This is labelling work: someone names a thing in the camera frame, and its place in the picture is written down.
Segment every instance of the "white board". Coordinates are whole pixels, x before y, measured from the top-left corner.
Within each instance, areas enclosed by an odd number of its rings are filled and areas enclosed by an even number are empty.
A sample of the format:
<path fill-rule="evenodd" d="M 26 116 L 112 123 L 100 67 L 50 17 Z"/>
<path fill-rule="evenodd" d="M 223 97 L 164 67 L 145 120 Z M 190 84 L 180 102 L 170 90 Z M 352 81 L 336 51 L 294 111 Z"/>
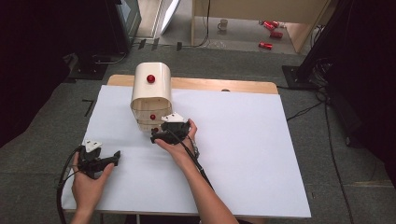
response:
<path fill-rule="evenodd" d="M 120 150 L 97 209 L 197 214 L 184 175 L 141 133 L 129 107 L 132 87 L 103 86 L 84 138 L 101 158 Z M 173 109 L 195 121 L 199 162 L 216 193 L 238 216 L 310 217 L 303 180 L 277 94 L 172 90 Z M 75 209 L 70 178 L 64 209 Z"/>

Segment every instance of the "wooden table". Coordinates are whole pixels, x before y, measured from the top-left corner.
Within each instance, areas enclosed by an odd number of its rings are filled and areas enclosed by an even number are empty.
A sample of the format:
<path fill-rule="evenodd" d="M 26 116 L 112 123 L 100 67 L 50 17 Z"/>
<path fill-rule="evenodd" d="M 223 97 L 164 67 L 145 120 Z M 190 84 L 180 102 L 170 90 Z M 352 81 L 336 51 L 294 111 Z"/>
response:
<path fill-rule="evenodd" d="M 113 75 L 107 82 L 109 86 L 133 86 L 134 76 Z M 240 91 L 254 93 L 278 94 L 276 85 L 272 82 L 202 79 L 187 77 L 172 77 L 172 88 L 185 90 L 207 91 Z"/>

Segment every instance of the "red button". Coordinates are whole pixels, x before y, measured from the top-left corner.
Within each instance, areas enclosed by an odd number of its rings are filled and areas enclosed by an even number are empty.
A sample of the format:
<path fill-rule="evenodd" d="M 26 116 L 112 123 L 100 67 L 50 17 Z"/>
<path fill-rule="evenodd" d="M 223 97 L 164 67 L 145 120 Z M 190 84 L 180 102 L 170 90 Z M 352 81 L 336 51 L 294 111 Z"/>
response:
<path fill-rule="evenodd" d="M 148 83 L 154 83 L 155 82 L 155 76 L 154 75 L 148 75 Z"/>

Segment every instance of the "person's left hand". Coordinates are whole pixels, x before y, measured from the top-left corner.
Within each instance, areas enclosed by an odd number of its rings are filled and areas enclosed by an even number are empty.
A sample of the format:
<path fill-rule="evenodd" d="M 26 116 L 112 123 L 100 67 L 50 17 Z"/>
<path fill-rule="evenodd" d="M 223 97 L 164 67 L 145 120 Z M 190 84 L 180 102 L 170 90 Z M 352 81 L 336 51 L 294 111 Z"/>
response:
<path fill-rule="evenodd" d="M 79 153 L 76 152 L 73 160 L 75 178 L 72 191 L 77 204 L 77 213 L 91 215 L 102 197 L 106 181 L 114 168 L 114 163 L 110 163 L 98 179 L 91 179 L 78 171 L 78 155 Z"/>

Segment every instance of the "person's right hand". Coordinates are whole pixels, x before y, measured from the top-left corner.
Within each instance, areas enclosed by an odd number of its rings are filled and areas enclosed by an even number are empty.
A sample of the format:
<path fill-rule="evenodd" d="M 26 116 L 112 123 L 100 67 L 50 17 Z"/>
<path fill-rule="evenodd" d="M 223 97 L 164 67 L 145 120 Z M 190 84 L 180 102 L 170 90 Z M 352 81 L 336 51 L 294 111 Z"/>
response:
<path fill-rule="evenodd" d="M 190 123 L 190 131 L 188 136 L 183 140 L 184 145 L 189 148 L 192 155 L 194 155 L 192 141 L 195 141 L 195 134 L 197 133 L 197 127 L 195 126 L 194 121 L 189 119 Z M 168 151 L 172 158 L 174 159 L 175 163 L 180 167 L 183 168 L 184 166 L 190 166 L 195 164 L 193 163 L 192 159 L 190 158 L 189 154 L 186 152 L 186 149 L 179 143 L 176 145 L 170 145 L 164 142 L 162 139 L 155 139 L 155 143 L 160 146 L 161 148 Z"/>

